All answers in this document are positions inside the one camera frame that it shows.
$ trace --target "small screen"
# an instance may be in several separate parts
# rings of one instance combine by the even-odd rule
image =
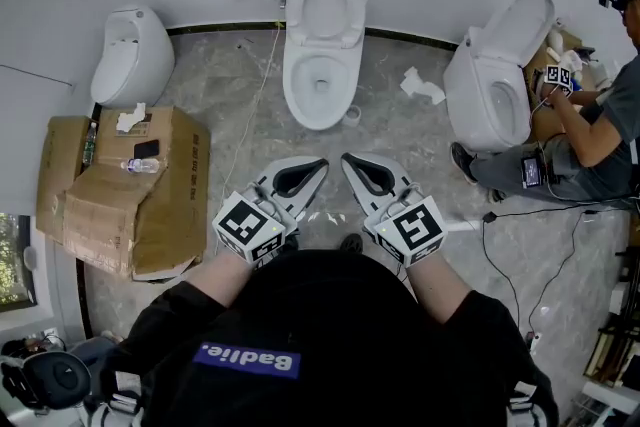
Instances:
[[[524,172],[524,182],[527,187],[535,187],[541,184],[540,170],[535,157],[522,160],[522,171]]]

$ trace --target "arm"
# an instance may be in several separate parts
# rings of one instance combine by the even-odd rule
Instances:
[[[602,93],[602,91],[574,91],[569,97],[569,101],[573,105],[589,105],[595,102]]]
[[[228,308],[251,277],[251,266],[228,250],[197,269],[188,279],[194,287]]]
[[[418,302],[438,322],[451,318],[471,288],[440,253],[430,255],[407,269]]]
[[[537,386],[533,402],[545,411],[550,425],[557,425],[551,382],[533,363],[509,310],[472,291],[439,253],[409,267],[407,275],[418,302],[469,354],[499,376],[505,404],[518,381],[533,384]]]
[[[108,356],[106,367],[145,375],[180,343],[223,313],[251,275],[241,258],[223,251],[196,267],[138,316],[129,336]]]
[[[569,99],[560,90],[552,93],[549,101],[558,114],[569,143],[582,166],[593,167],[599,164],[622,141],[618,130],[604,114],[590,125],[576,112]]]

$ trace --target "black sneaker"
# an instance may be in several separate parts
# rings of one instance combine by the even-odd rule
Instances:
[[[492,205],[502,203],[505,199],[507,199],[507,195],[498,189],[489,189],[487,191],[487,201]]]
[[[339,250],[361,255],[363,247],[362,237],[357,233],[351,233],[344,238],[340,244]]]
[[[478,183],[478,180],[476,180],[471,174],[470,166],[474,159],[475,157],[469,155],[467,150],[465,150],[460,143],[453,143],[451,145],[451,161],[454,166],[464,173],[465,179],[471,185]]]
[[[300,249],[300,242],[298,241],[298,233],[299,231],[294,231],[292,234],[287,235],[287,238],[284,239],[284,244],[280,248],[280,253],[288,253],[289,251],[298,251]]]

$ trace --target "window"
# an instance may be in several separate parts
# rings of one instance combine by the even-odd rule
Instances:
[[[0,214],[0,312],[35,306],[33,277],[22,253],[29,246],[29,217]]]

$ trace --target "toilet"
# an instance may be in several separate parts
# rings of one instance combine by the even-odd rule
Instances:
[[[301,125],[338,123],[358,85],[367,0],[287,0],[283,87]]]
[[[102,59],[91,82],[93,101],[112,108],[155,104],[175,63],[173,46],[147,6],[126,6],[107,17]]]
[[[522,68],[555,19],[552,0],[516,0],[484,29],[470,27],[444,73],[456,140],[472,151],[503,152],[529,137]]]

